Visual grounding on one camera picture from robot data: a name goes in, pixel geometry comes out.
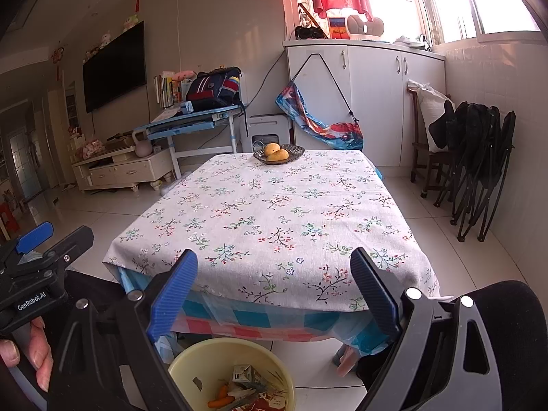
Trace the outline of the left hand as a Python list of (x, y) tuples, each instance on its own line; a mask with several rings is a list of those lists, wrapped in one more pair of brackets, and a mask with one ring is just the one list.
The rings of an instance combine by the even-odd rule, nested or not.
[[(53, 368), (53, 357), (45, 327), (46, 324), (42, 317), (34, 318), (30, 322), (28, 342), (24, 343), (22, 348), (24, 355), (35, 370), (37, 385), (47, 393)], [(10, 339), (1, 339), (0, 352), (1, 358), (8, 368), (14, 368), (21, 361), (20, 349)]]

